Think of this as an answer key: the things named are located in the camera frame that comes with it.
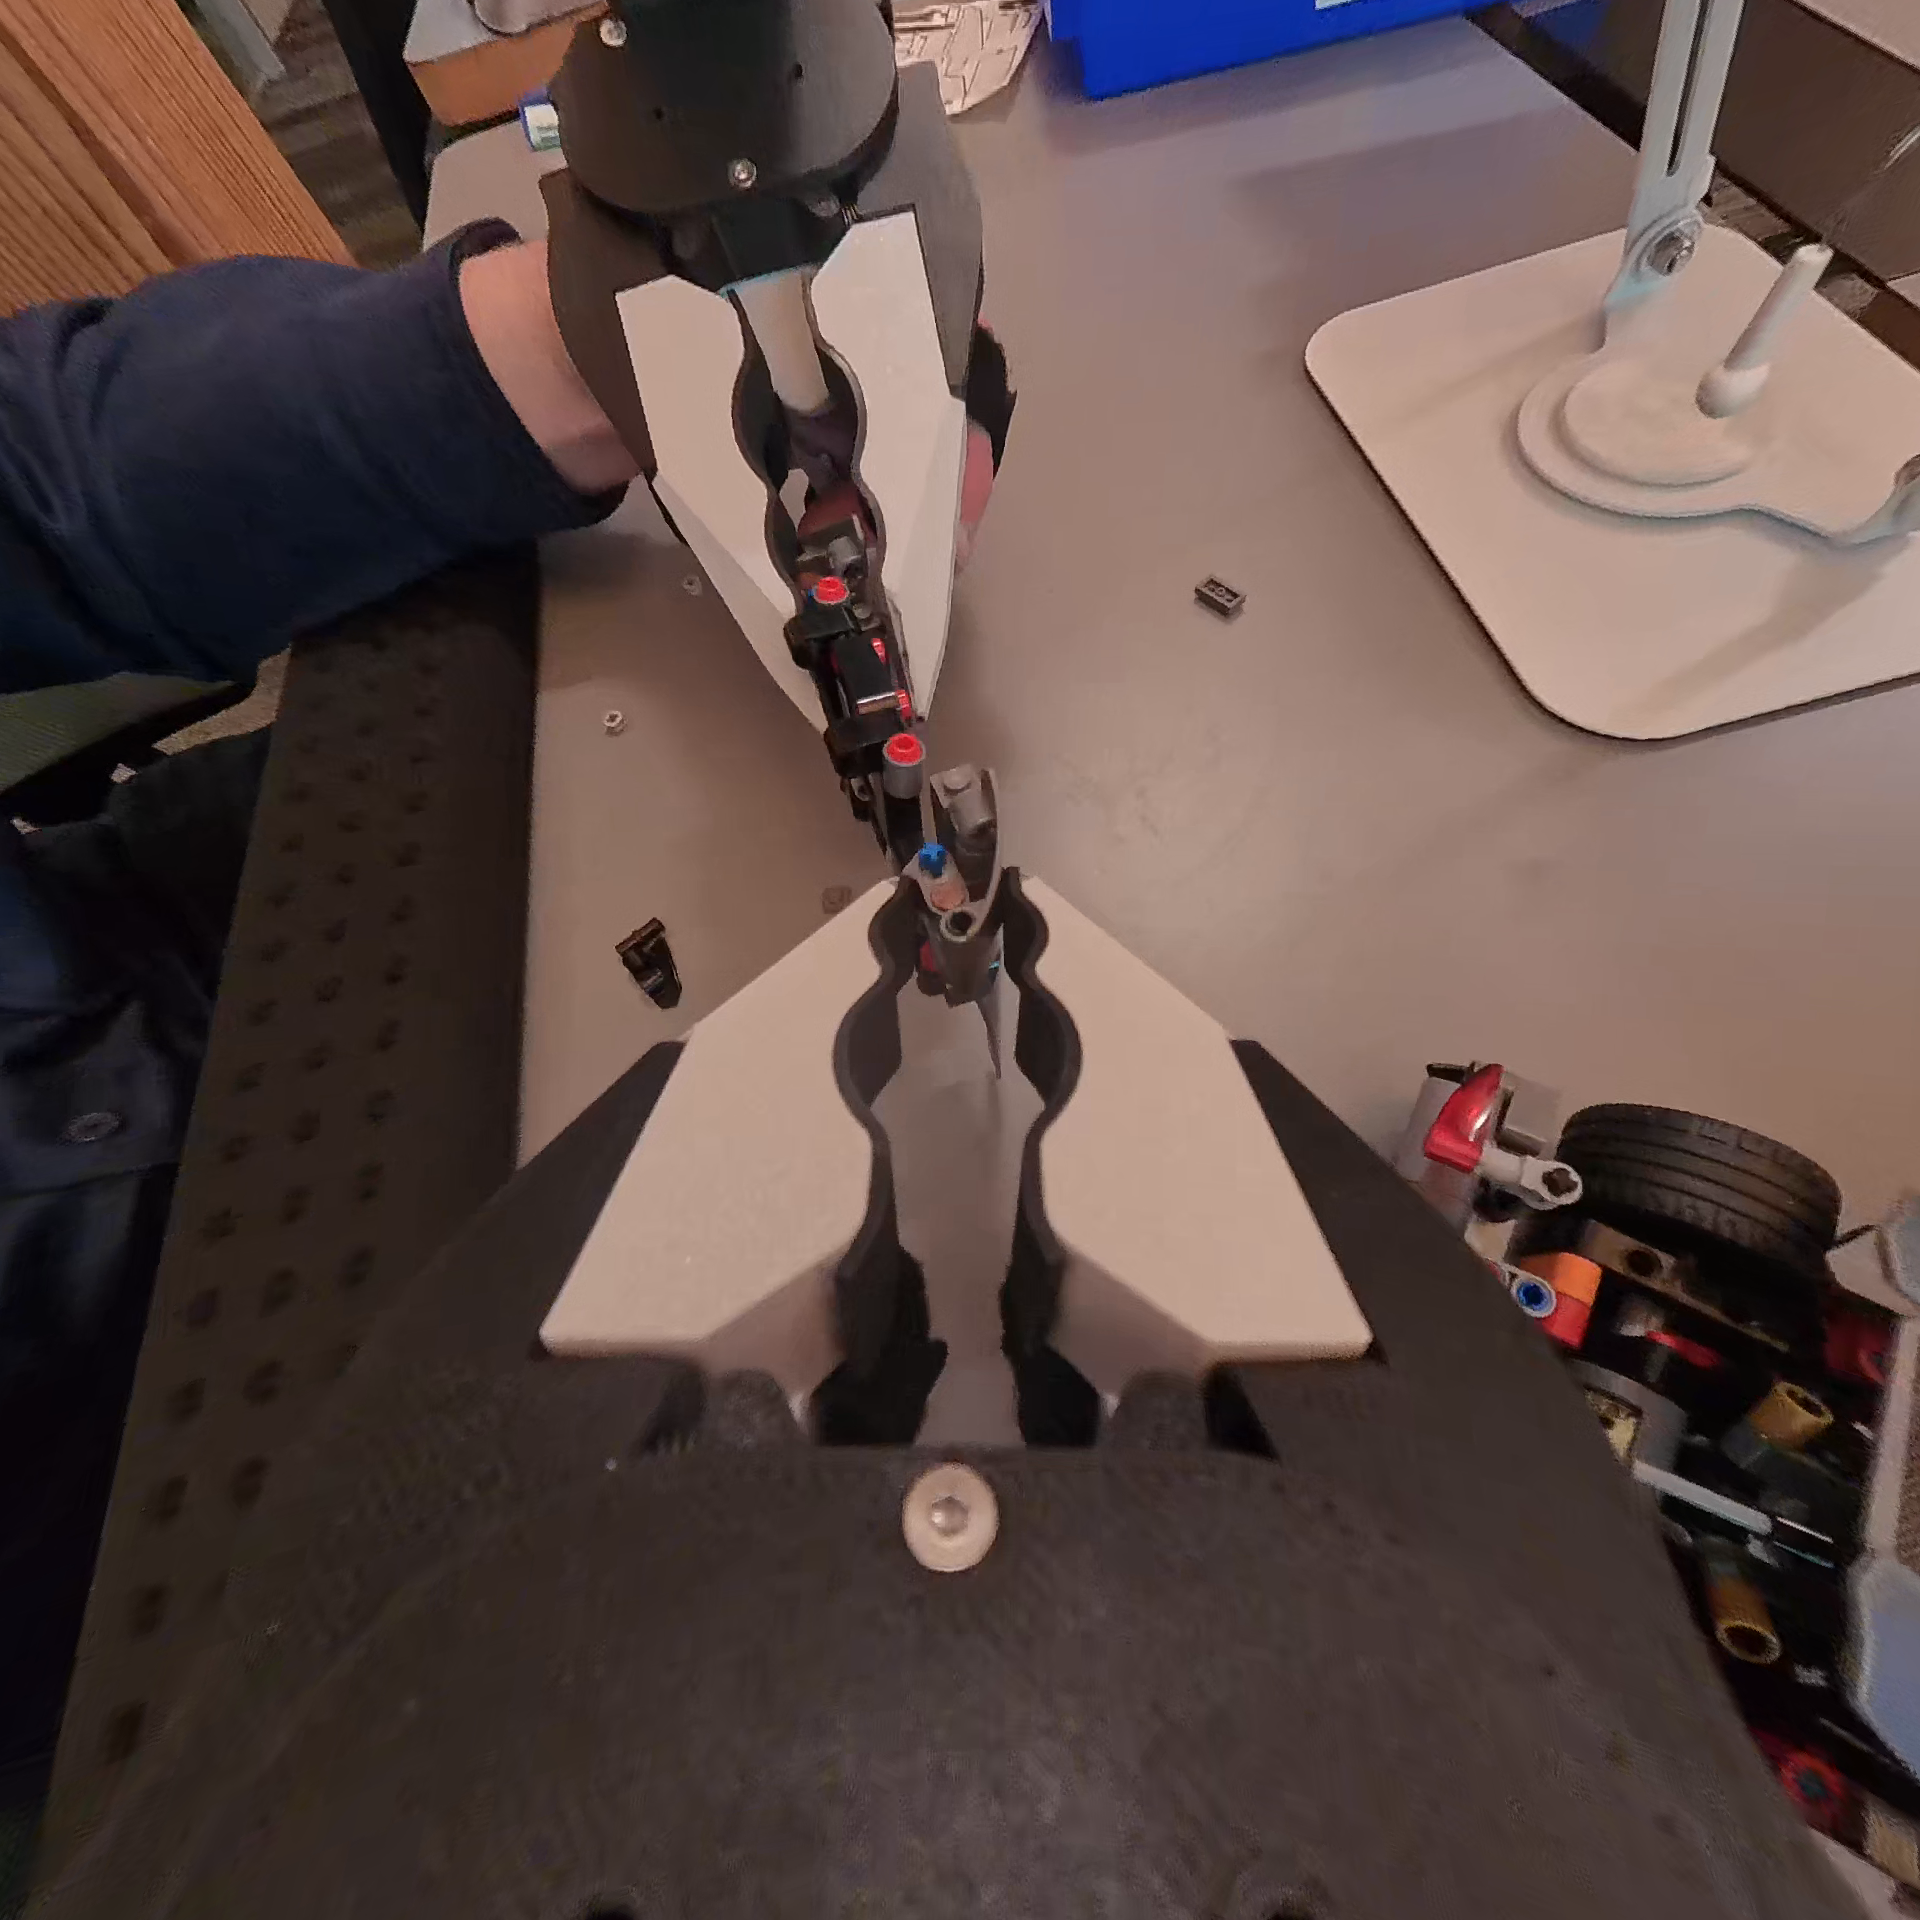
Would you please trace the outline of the blue bin with square tag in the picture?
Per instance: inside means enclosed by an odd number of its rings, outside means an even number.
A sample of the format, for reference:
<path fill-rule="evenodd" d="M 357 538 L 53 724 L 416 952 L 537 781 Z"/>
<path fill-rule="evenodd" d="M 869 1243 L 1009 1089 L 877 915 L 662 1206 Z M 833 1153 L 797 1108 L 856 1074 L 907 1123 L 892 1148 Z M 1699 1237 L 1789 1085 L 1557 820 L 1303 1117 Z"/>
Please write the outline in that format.
<path fill-rule="evenodd" d="M 1085 96 L 1109 101 L 1273 58 L 1465 16 L 1484 3 L 1044 3 Z"/>

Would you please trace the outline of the person's left hand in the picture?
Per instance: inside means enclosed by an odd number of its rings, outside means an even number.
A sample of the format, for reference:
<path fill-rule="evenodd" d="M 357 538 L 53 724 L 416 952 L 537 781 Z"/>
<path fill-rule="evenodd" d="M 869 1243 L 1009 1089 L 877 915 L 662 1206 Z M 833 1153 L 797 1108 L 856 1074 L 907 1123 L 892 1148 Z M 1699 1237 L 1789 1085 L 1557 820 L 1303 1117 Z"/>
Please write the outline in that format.
<path fill-rule="evenodd" d="M 639 467 L 563 341 L 545 245 L 512 242 L 470 253 L 456 284 L 472 348 L 558 475 L 585 497 L 633 483 Z"/>

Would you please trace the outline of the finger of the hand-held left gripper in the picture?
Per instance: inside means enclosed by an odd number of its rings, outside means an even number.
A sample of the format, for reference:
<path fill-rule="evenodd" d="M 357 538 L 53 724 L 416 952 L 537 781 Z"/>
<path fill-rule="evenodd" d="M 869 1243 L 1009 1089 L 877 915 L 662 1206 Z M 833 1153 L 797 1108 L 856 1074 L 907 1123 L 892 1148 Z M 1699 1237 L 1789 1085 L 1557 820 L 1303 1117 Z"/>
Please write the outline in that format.
<path fill-rule="evenodd" d="M 916 718 L 948 641 L 969 445 L 911 210 L 853 225 L 809 282 L 809 326 L 855 403 L 853 477 L 877 538 L 879 602 Z"/>
<path fill-rule="evenodd" d="M 825 706 L 791 652 L 799 612 L 799 536 L 782 498 L 787 410 L 739 292 L 659 276 L 614 296 L 651 490 L 734 625 L 811 733 Z"/>

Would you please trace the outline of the white sticker sheet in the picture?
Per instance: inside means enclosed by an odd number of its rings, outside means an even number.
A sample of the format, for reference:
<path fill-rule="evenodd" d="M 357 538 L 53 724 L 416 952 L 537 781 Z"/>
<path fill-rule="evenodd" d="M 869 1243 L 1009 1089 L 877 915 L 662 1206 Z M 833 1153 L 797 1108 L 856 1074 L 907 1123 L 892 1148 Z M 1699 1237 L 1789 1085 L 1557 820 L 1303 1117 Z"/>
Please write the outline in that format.
<path fill-rule="evenodd" d="M 1044 3 L 894 3 L 896 67 L 925 68 L 958 118 L 1006 91 L 1047 26 Z"/>

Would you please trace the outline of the person's left forearm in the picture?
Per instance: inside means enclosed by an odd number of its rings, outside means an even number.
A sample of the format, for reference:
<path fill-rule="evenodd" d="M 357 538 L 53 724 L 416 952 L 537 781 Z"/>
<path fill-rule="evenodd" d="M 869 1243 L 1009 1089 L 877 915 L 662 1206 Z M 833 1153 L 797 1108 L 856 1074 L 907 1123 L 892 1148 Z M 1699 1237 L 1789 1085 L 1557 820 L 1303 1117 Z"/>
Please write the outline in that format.
<path fill-rule="evenodd" d="M 3 691 L 240 682 L 625 486 L 558 475 L 459 305 L 468 225 L 388 269 L 233 257 L 3 324 Z"/>

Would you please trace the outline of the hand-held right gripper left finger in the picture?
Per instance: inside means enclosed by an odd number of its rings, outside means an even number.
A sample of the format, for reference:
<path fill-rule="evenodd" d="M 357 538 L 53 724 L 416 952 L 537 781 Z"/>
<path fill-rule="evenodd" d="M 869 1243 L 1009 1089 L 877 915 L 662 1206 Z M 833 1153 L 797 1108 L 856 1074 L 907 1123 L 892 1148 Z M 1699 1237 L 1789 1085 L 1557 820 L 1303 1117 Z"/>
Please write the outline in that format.
<path fill-rule="evenodd" d="M 901 1330 L 892 1148 L 901 884 L 696 1021 L 540 1326 L 558 1358 L 872 1381 Z"/>

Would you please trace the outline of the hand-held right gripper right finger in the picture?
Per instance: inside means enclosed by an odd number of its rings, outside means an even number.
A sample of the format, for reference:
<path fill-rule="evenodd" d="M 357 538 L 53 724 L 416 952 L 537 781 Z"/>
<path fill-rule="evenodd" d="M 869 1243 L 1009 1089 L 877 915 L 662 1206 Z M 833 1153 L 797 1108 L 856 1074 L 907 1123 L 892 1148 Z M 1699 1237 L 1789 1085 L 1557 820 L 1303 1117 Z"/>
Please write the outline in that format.
<path fill-rule="evenodd" d="M 1228 1028 L 1044 880 L 1007 875 L 1014 1066 L 1040 1097 L 1007 1262 L 1022 1434 L 1144 1376 L 1357 1361 L 1374 1332 Z"/>

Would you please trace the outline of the white desk stand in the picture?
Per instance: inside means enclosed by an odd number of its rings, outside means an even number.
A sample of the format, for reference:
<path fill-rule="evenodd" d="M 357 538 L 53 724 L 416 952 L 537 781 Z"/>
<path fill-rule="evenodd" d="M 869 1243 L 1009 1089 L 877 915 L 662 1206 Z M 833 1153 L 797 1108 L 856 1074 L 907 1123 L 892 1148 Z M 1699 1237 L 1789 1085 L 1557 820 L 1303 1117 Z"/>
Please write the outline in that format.
<path fill-rule="evenodd" d="M 1524 692 L 1668 740 L 1917 672 L 1917 373 L 1705 222 L 1741 4 L 1667 4 L 1625 226 L 1313 331 L 1305 370 Z"/>

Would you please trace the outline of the small lego technic sub-assembly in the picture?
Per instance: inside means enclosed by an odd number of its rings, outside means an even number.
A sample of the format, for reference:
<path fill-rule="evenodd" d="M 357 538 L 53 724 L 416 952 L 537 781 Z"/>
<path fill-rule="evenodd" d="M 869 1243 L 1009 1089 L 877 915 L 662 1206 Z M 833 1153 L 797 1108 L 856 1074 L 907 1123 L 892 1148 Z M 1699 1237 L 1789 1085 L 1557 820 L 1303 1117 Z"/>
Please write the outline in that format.
<path fill-rule="evenodd" d="M 823 742 L 853 813 L 899 872 L 923 841 L 927 753 L 877 536 L 849 483 L 809 501 L 793 584 L 787 652 L 821 699 Z"/>

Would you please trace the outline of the layered plywood board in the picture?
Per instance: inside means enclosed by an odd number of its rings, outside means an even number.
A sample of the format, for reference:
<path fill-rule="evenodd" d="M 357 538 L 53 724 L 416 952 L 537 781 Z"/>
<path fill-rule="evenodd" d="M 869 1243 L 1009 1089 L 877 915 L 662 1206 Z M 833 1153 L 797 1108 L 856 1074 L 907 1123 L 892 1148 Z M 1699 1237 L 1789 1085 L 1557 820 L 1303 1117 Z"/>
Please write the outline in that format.
<path fill-rule="evenodd" d="M 3 4 L 3 310 L 344 242 L 176 4 Z"/>

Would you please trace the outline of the grey lego car model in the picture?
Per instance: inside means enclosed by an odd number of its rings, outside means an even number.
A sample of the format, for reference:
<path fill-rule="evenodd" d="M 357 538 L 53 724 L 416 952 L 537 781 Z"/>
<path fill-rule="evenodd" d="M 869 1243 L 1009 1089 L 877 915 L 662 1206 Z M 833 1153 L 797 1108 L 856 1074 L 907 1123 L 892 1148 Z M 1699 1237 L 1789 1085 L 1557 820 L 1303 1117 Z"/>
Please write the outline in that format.
<path fill-rule="evenodd" d="M 1916 1195 L 1846 1226 L 1788 1144 L 1496 1064 L 1429 1066 L 1389 1160 L 1559 1354 L 1795 1812 L 1916 1915 Z"/>

